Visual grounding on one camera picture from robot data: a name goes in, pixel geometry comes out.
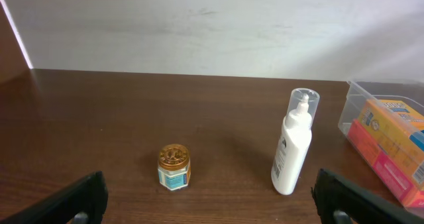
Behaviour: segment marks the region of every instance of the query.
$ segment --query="pump bottle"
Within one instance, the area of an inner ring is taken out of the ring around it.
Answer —
[[[311,143],[311,126],[319,102],[319,94],[311,89],[297,88],[291,94],[271,171],[275,189],[284,195],[293,193],[299,178]]]

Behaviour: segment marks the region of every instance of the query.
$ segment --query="jar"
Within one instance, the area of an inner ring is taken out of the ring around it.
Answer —
[[[190,153],[184,145],[169,144],[158,157],[159,182],[171,191],[188,186],[190,180]]]

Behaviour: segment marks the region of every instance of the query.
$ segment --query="jar lid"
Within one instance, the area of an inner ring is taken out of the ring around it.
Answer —
[[[169,144],[159,152],[159,166],[168,171],[180,170],[190,161],[190,153],[184,145]]]

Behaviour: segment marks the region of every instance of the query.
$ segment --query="clear plastic bin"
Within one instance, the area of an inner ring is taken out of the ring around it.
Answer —
[[[424,84],[401,82],[348,82],[339,129],[399,202],[424,217],[424,119],[409,111],[424,115]]]

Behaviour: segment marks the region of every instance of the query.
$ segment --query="black object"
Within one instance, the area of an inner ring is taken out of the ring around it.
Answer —
[[[323,224],[351,224],[350,218],[359,224],[424,223],[424,219],[324,169],[318,172],[312,197]]]
[[[102,172],[90,174],[52,196],[2,221],[6,223],[99,224],[107,206],[107,188]]]

